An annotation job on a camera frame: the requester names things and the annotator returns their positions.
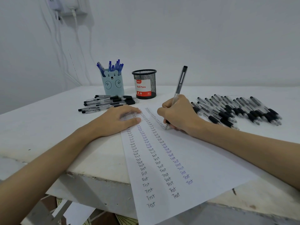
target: white wall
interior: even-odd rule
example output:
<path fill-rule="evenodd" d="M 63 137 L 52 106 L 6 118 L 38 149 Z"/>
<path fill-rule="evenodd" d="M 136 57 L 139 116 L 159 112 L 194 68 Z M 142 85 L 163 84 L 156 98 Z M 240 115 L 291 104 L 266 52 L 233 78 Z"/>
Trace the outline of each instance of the white wall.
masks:
<path fill-rule="evenodd" d="M 74 87 L 62 78 L 39 5 L 54 38 L 44 0 L 0 0 L 0 113 Z M 145 68 L 157 69 L 158 85 L 175 85 L 183 65 L 186 85 L 300 85 L 300 0 L 88 0 L 88 6 L 89 14 L 78 17 L 86 68 L 73 19 L 60 26 L 68 71 L 84 85 L 102 84 L 97 61 L 118 58 L 125 85 L 133 85 L 133 70 Z"/>

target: white table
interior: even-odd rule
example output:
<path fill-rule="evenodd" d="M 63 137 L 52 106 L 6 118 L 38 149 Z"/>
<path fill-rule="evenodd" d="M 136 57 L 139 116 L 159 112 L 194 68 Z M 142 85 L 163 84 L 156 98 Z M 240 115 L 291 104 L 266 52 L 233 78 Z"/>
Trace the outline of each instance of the white table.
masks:
<path fill-rule="evenodd" d="M 173 97 L 174 89 L 158 86 L 156 98 L 139 104 L 163 102 Z M 101 115 L 77 111 L 95 94 L 104 94 L 103 87 L 78 87 L 0 115 L 0 180 Z M 134 95 L 134 87 L 125 87 L 125 94 Z M 300 143 L 300 87 L 183 87 L 182 94 L 193 101 L 213 94 L 255 96 L 281 114 L 283 125 L 258 127 L 239 119 L 240 129 Z M 90 143 L 47 193 L 137 218 L 120 133 Z M 235 193 L 227 191 L 209 202 L 300 220 L 299 192 L 271 175 L 238 186 Z"/>

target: light blue cup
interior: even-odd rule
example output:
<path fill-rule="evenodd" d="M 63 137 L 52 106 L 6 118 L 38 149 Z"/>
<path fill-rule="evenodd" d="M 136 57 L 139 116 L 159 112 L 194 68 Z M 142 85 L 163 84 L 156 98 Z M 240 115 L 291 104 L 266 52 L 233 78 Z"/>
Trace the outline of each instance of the light blue cup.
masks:
<path fill-rule="evenodd" d="M 108 72 L 108 69 L 104 71 L 105 77 L 101 74 L 106 95 L 124 95 L 122 72 L 118 74 L 117 70 Z"/>

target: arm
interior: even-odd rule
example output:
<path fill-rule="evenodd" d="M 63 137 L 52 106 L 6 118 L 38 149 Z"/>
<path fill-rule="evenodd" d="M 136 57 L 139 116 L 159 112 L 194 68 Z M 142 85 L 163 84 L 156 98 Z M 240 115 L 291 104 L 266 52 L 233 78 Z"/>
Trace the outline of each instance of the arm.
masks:
<path fill-rule="evenodd" d="M 20 224 L 88 143 L 101 136 L 118 133 L 141 121 L 139 117 L 120 121 L 120 117 L 128 112 L 141 111 L 131 106 L 108 109 L 3 181 L 0 184 L 1 224 Z"/>
<path fill-rule="evenodd" d="M 172 106 L 172 99 L 157 110 L 172 128 L 226 149 L 257 167 L 300 190 L 300 144 L 258 136 L 204 121 L 180 95 Z"/>

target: product label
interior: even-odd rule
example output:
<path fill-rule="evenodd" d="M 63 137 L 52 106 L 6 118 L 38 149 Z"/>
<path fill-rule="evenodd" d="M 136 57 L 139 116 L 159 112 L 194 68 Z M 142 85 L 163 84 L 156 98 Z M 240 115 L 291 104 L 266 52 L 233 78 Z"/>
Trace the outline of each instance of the product label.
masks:
<path fill-rule="evenodd" d="M 135 90 L 138 96 L 151 96 L 151 80 L 136 80 Z"/>

